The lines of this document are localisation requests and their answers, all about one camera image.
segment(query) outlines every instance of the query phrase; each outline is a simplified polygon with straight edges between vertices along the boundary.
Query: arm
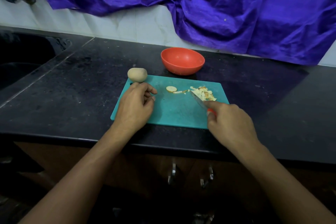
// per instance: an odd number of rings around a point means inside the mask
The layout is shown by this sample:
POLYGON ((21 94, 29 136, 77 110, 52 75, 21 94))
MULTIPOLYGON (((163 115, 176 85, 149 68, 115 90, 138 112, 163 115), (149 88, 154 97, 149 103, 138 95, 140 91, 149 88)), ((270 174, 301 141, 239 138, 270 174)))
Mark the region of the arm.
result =
POLYGON ((86 223, 115 157, 152 114, 156 89, 133 83, 120 100, 115 121, 96 145, 20 221, 86 223))
POLYGON ((208 128, 259 182, 284 223, 336 223, 336 217, 258 140, 251 118, 236 105, 205 101, 208 128))

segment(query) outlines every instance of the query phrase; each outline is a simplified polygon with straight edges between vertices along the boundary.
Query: cutting board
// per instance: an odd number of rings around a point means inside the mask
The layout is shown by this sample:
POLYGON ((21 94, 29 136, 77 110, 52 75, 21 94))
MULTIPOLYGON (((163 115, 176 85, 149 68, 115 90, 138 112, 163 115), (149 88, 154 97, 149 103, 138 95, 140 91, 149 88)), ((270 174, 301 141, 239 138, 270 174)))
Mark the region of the cutting board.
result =
MULTIPOLYGON (((196 81, 156 75, 149 75, 145 82, 157 89, 154 111, 148 120, 150 124, 207 129, 206 110, 193 99, 190 92, 186 92, 186 94, 173 94, 166 90, 167 86, 174 86, 177 90, 188 90, 190 86, 195 88, 206 86, 208 90, 212 90, 217 101, 229 103, 222 85, 217 82, 196 81)), ((115 119, 119 101, 131 83, 132 81, 128 79, 112 112, 111 120, 115 119)))

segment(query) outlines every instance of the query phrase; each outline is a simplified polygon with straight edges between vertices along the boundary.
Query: black countertop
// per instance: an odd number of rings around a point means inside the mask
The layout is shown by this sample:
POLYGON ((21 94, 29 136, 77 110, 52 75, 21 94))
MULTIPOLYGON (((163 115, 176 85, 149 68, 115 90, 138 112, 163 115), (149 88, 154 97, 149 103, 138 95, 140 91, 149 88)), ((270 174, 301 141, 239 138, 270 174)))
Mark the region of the black countertop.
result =
MULTIPOLYGON (((57 35, 70 39, 72 48, 1 91, 3 138, 93 145, 112 124, 128 69, 176 77, 161 62, 165 46, 57 35)), ((334 167, 336 68, 200 53, 203 68, 186 78, 221 83, 229 102, 252 117, 259 140, 276 158, 288 165, 334 167)), ((208 130, 161 125, 147 124, 126 150, 235 160, 208 130)))

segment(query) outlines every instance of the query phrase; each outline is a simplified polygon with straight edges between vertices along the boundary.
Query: red bowl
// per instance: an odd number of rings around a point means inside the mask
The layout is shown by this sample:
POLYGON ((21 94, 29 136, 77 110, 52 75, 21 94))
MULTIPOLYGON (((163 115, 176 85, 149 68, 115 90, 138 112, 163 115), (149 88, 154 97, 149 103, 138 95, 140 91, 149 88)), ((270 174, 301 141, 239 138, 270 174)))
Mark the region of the red bowl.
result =
POLYGON ((177 75, 191 75, 204 65, 204 57, 190 49, 173 47, 161 52, 162 63, 166 69, 177 75))

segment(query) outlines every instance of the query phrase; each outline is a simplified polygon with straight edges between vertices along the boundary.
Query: hand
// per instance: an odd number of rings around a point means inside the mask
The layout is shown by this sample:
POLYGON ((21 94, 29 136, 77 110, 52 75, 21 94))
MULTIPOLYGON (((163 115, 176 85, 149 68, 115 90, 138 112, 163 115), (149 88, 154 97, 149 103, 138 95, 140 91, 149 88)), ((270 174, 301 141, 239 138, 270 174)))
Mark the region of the hand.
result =
POLYGON ((260 145, 250 116, 236 105, 204 101, 208 108, 208 129, 213 136, 233 154, 242 148, 260 145))
POLYGON ((153 112, 155 97, 151 93, 158 92, 148 83, 133 83, 120 99, 113 126, 133 136, 146 124, 153 112))

